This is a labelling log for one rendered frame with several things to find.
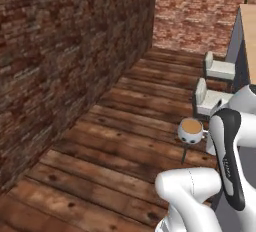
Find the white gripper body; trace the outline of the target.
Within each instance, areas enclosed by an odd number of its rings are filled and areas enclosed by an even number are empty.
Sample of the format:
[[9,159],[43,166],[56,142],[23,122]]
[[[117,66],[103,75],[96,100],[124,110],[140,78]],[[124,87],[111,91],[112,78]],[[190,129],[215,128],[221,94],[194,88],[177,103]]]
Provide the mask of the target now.
[[206,152],[213,156],[216,155],[216,148],[215,148],[216,139],[217,139],[217,118],[212,117],[209,121]]

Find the white spotted mug of coffee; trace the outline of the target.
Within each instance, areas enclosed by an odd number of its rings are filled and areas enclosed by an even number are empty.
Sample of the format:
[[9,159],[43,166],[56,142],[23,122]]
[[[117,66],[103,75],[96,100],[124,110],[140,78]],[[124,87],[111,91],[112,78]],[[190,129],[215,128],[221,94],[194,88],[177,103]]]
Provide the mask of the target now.
[[178,126],[178,137],[187,144],[197,144],[203,136],[203,124],[195,118],[184,118]]

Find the grey counter with wooden top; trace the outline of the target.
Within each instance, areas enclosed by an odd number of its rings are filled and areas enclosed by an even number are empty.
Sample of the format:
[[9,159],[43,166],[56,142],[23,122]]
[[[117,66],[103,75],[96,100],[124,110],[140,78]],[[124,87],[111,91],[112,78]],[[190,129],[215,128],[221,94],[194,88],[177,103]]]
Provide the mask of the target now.
[[256,5],[239,6],[225,61],[235,65],[234,92],[256,85]]

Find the white stool with dark legs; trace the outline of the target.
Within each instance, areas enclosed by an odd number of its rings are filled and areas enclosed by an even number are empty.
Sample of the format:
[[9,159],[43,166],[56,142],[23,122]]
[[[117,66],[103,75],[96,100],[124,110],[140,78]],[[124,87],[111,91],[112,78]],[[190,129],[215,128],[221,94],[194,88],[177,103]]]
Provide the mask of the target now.
[[232,96],[232,93],[208,89],[206,80],[199,78],[192,97],[193,116],[208,120],[211,110],[218,103],[226,104]]
[[204,57],[204,76],[233,81],[235,77],[235,64],[215,60],[212,51],[208,51]]

